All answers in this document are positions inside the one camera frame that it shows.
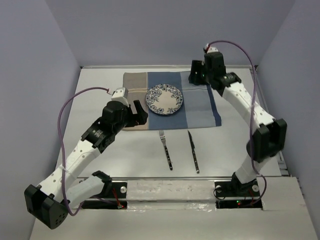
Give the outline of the blue floral ceramic plate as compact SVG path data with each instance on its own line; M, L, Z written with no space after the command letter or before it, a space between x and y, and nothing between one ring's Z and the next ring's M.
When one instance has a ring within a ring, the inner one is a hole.
M150 88L145 95L145 103L149 110L158 115L172 115L184 103L182 92L170 84L158 84Z

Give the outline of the blue beige checked cloth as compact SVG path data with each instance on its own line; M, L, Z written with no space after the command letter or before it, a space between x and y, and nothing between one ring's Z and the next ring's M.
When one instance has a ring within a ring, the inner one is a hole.
M140 101L148 113L146 124L125 128L126 131L182 130L220 127L212 89L189 82L188 71L126 72L122 85L127 100Z

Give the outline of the steel knife patterned handle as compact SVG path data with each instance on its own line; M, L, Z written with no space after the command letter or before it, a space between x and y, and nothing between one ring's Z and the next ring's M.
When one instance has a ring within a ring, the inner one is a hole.
M197 156L196 156L196 152L195 152L195 144L194 144L194 141L193 141L193 138L192 138L190 131L188 130L187 132L188 132L189 142L190 142L190 146L191 146L191 153L192 153L192 157L193 157L195 171L197 174L199 174L200 169L199 169L198 160L197 160Z

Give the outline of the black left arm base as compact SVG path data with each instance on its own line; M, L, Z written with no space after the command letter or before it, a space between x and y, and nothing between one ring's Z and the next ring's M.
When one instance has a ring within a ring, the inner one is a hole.
M110 190L94 195L85 200L82 209L85 210L121 210L126 209L128 183L113 181Z

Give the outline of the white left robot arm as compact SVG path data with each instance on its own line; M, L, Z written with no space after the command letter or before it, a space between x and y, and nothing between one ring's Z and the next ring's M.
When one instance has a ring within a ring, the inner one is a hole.
M111 145L116 135L126 127L144 125L148 113L139 100L134 100L136 113L129 105L112 100L102 115L84 132L69 156L62 154L62 164L37 186L24 190L27 211L51 230L62 224L70 209L86 199L110 194L112 178L102 171L94 172L87 180L73 185L83 170Z

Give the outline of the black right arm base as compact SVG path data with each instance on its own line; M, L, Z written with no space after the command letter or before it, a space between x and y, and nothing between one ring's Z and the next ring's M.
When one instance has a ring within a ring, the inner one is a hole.
M242 189L235 189L231 181L216 181L213 196L216 208L221 209L263 209L257 180Z

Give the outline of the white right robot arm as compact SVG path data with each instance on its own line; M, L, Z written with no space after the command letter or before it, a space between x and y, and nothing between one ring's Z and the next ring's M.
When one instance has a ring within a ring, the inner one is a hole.
M188 80L193 85L206 85L217 91L249 126L247 156L226 187L235 196L242 196L266 163L283 150L287 123L282 118L274 118L253 100L240 77L226 71L219 51L205 53L203 60L193 60Z

